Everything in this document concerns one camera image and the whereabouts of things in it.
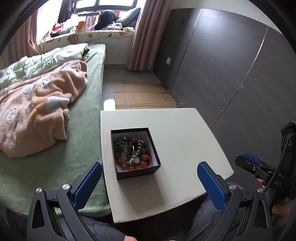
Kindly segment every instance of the table top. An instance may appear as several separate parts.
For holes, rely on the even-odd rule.
[[[111,130],[148,127],[161,167],[154,173],[116,179]],[[205,193],[197,165],[206,161],[224,179],[233,170],[196,109],[101,111],[103,169],[115,223],[153,216]]]

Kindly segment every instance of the green bed sheet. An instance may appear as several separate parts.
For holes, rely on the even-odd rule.
[[[89,46],[88,84],[70,106],[69,138],[24,158],[9,158],[0,151],[0,203],[28,215],[34,191],[59,189],[85,172],[93,161],[102,163],[100,111],[105,45]],[[83,215],[101,217],[111,212],[104,177],[100,179]]]

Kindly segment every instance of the black box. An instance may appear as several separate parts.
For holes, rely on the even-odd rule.
[[[143,140],[145,142],[145,145],[150,151],[150,155],[152,157],[152,164],[147,168],[142,168],[142,169],[132,170],[132,171],[123,171],[119,167],[117,167],[115,157],[114,157],[114,151],[112,150],[117,180],[130,178],[130,177],[139,177],[139,176],[155,173],[156,170],[160,168],[161,164],[160,164],[160,160],[157,155],[152,137],[150,135],[149,129],[135,128],[135,129],[111,130],[112,147],[113,147],[113,141],[117,141],[124,136],[139,138],[140,140]]]

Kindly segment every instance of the bolt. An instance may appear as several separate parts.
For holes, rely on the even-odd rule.
[[[64,190],[68,190],[68,189],[70,188],[70,184],[64,184],[64,185],[62,186],[62,188],[63,188]]]
[[[235,186],[234,184],[230,184],[230,185],[229,185],[229,188],[230,188],[231,190],[236,190],[236,189],[237,189],[237,186]]]
[[[37,188],[36,189],[36,193],[41,193],[42,192],[42,188]]]
[[[262,188],[257,188],[257,192],[263,193],[263,189]]]

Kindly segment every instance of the flattened cardboard box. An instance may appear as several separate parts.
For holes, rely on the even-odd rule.
[[[162,84],[113,83],[113,85],[117,110],[177,108]]]

